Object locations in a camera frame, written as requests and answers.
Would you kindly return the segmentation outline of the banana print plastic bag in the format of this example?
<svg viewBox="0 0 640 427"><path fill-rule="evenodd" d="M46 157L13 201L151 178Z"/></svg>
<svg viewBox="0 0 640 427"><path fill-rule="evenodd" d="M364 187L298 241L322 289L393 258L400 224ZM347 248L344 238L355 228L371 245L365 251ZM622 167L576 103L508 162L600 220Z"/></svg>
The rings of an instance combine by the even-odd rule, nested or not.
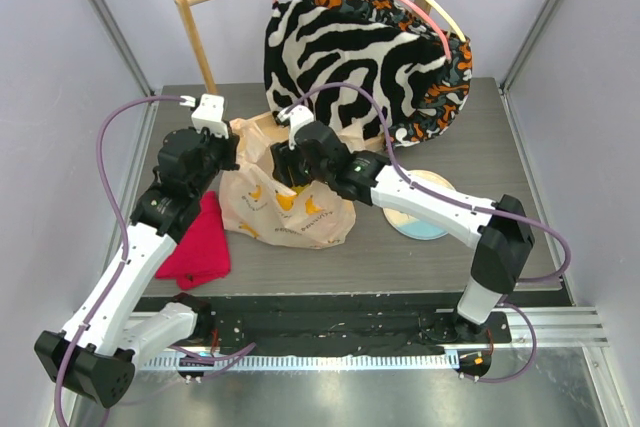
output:
<svg viewBox="0 0 640 427"><path fill-rule="evenodd" d="M323 183L297 195L273 178L270 146L288 141L271 114L234 119L239 169L222 174L218 199L224 228L275 246L324 249L345 242L356 222L354 203Z"/></svg>

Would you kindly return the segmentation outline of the green starfruit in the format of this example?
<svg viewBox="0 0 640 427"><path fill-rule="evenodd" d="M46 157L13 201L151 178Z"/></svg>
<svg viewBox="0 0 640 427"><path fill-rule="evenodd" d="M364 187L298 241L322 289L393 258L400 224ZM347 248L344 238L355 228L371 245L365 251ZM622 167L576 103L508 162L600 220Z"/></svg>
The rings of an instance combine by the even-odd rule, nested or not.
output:
<svg viewBox="0 0 640 427"><path fill-rule="evenodd" d="M308 185L304 185L304 186L294 186L292 187L292 190L297 194L297 195L310 195L311 194L311 184Z"/></svg>

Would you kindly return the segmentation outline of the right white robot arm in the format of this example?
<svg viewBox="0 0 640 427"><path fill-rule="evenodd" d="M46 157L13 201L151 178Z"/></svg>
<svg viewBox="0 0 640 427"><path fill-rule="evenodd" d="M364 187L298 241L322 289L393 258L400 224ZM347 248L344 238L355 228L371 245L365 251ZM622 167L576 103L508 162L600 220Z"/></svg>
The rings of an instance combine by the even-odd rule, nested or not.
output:
<svg viewBox="0 0 640 427"><path fill-rule="evenodd" d="M271 151L274 175L289 187L313 181L340 198L407 214L438 227L473 250L470 279L458 301L451 327L472 342L488 328L488 317L513 292L535 245L522 203L465 196L397 168L376 152L352 152L319 121L284 121L287 140Z"/></svg>

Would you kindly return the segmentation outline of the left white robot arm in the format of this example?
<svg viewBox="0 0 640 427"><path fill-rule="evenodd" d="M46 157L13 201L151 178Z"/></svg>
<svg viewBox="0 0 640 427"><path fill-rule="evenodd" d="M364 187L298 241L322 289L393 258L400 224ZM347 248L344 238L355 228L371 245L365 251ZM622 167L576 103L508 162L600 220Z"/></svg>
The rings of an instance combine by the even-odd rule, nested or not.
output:
<svg viewBox="0 0 640 427"><path fill-rule="evenodd" d="M200 214L212 181L222 171L237 169L238 143L226 122L166 135L154 181L137 201L115 258L62 329L44 331L36 340L35 353L57 389L109 409L148 360L177 342L200 346L211 338L210 304L186 293L137 326L126 323Z"/></svg>

